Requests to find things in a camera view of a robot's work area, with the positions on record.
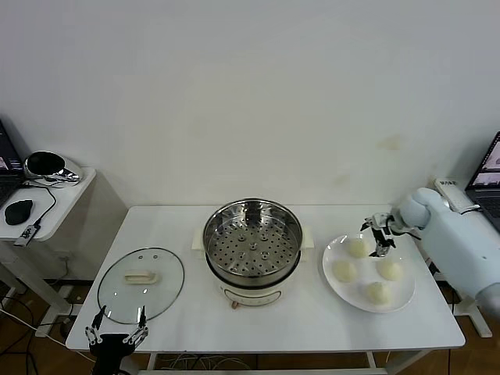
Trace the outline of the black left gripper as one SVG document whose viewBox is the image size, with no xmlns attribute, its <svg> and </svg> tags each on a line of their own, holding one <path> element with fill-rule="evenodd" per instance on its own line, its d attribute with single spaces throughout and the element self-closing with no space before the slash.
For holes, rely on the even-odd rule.
<svg viewBox="0 0 500 375">
<path fill-rule="evenodd" d="M 137 328 L 131 334 L 102 334 L 100 336 L 105 308 L 105 305 L 101 307 L 91 325 L 85 327 L 84 332 L 91 354 L 132 354 L 135 351 L 135 344 L 141 344 L 148 336 L 145 306 L 140 308 Z"/>
</svg>

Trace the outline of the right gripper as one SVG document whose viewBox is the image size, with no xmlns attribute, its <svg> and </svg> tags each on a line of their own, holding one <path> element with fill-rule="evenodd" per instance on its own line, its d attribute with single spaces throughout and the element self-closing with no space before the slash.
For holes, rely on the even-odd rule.
<svg viewBox="0 0 500 375">
<path fill-rule="evenodd" d="M 373 218 L 365 218 L 361 231 L 373 228 L 372 234 L 376 243 L 375 250 L 370 253 L 370 257 L 383 258 L 388 255 L 392 248 L 395 248 L 392 236 L 387 237 L 385 235 L 392 234 L 391 223 L 393 221 L 394 216 L 386 212 L 378 212 L 373 215 Z"/>
</svg>

